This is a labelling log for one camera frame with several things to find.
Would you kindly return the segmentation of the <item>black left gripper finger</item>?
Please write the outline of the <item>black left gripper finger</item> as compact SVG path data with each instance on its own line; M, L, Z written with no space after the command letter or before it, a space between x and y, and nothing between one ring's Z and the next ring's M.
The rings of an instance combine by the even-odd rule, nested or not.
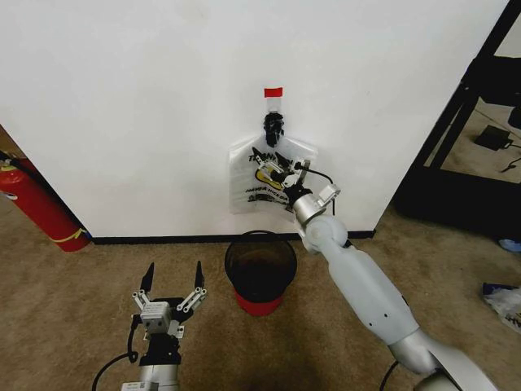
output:
M145 275L142 277L140 288L132 294L135 304L140 309L141 314L153 314L155 311L154 303L148 296L151 291L153 277L155 271L155 263L152 262Z
M187 314L191 310L195 311L206 299L207 294L208 291L204 287L204 274L202 264L201 261L198 261L195 272L194 290L179 305L177 305L177 312Z

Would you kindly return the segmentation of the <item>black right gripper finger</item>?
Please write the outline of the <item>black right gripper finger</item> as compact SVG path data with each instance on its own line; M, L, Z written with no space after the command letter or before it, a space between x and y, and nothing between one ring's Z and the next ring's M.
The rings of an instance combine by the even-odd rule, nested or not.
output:
M275 163L272 160L257 160L258 164L255 178L261 182L273 182L283 184L291 174L291 165Z
M291 186L303 185L309 171L309 160L294 160L291 164Z

